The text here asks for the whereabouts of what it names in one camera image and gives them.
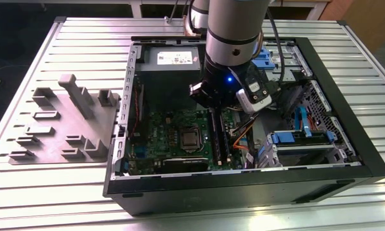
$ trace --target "metal workbench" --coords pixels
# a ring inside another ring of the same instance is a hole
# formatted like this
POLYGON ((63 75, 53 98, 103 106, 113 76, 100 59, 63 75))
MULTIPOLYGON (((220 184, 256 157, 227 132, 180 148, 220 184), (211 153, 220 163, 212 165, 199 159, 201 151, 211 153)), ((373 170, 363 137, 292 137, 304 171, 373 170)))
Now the metal workbench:
MULTIPOLYGON (((277 21, 281 36, 308 37, 385 160, 385 70, 348 27, 327 21, 277 21)), ((273 36, 271 23, 264 32, 273 36)), ((36 87, 63 90, 75 73, 89 91, 121 94, 132 35, 183 35, 183 22, 68 18, 55 23, 0 123, 0 229, 360 230, 385 231, 385 179, 313 204, 280 205, 133 218, 101 196, 105 163, 19 165, 8 142, 24 128, 36 87)))

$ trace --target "wooden cabinet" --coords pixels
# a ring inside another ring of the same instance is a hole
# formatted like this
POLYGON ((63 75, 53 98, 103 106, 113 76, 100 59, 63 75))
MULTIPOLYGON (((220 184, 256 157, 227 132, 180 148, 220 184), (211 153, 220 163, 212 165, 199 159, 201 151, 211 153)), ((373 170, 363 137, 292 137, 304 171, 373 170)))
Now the wooden cabinet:
POLYGON ((345 20, 372 52, 385 42, 385 0, 332 0, 320 20, 345 20))

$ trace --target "motherboard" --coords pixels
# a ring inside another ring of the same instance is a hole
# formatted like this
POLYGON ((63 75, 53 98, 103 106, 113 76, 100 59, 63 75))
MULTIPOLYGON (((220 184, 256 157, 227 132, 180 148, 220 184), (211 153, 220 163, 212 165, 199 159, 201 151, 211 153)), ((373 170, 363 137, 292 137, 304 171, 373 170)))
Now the motherboard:
MULTIPOLYGON (((235 127, 232 111, 223 112, 227 131, 235 127)), ((208 110, 151 112, 147 144, 132 145, 132 174, 148 175, 189 171, 217 171, 241 168, 240 153, 229 162, 213 161, 208 110)))

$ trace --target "power supply label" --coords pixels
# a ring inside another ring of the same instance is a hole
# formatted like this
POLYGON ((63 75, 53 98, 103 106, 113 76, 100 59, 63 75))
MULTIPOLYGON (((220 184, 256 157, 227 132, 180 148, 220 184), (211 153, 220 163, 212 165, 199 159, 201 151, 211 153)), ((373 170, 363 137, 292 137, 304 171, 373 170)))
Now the power supply label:
POLYGON ((159 65, 193 64, 191 51, 163 51, 157 54, 159 65))

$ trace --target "floor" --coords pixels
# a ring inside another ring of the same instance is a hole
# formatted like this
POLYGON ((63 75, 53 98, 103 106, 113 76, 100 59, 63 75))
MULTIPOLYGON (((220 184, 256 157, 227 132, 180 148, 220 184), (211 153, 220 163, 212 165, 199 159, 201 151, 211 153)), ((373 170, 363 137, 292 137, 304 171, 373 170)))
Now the floor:
MULTIPOLYGON (((0 120, 25 76, 29 64, 41 46, 56 16, 73 17, 132 17, 131 8, 117 5, 113 9, 105 5, 91 4, 0 4, 0 120)), ((144 15, 157 17, 171 14, 172 7, 152 7, 144 15)), ((176 17, 181 15, 179 6, 176 17)), ((385 68, 385 44, 375 53, 385 68)))

